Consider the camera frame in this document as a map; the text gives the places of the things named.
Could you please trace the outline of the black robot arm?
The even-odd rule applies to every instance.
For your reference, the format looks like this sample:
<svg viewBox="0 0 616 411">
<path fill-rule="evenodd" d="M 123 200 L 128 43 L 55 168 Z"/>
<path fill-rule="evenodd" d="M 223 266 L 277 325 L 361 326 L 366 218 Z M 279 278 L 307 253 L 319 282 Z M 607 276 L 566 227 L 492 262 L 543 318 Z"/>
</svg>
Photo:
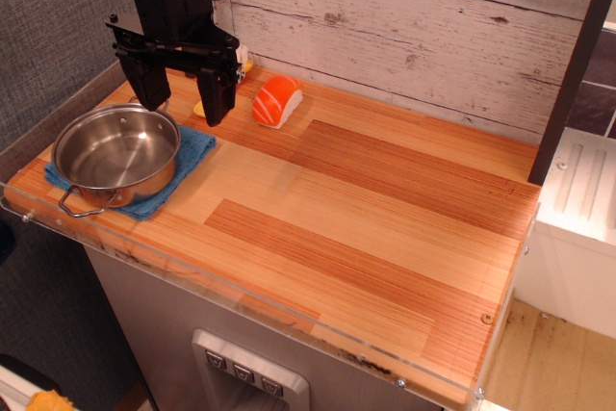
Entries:
<svg viewBox="0 0 616 411">
<path fill-rule="evenodd" d="M 220 124 L 234 108 L 240 42 L 215 24 L 216 1 L 134 0 L 135 13 L 110 15 L 115 54 L 147 110 L 170 98 L 170 69 L 195 77 L 208 125 Z"/>
</svg>

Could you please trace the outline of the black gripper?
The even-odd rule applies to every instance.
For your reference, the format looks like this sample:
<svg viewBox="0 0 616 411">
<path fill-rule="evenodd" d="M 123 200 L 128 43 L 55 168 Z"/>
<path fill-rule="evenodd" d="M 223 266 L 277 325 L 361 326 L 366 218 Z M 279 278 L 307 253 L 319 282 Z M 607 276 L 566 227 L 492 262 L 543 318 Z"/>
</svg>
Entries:
<svg viewBox="0 0 616 411">
<path fill-rule="evenodd" d="M 135 13 L 112 13 L 106 25 L 134 94 L 148 111 L 171 95 L 168 68 L 196 76 L 206 122 L 219 125 L 235 108 L 239 41 L 213 19 L 218 0 L 134 0 Z"/>
</svg>

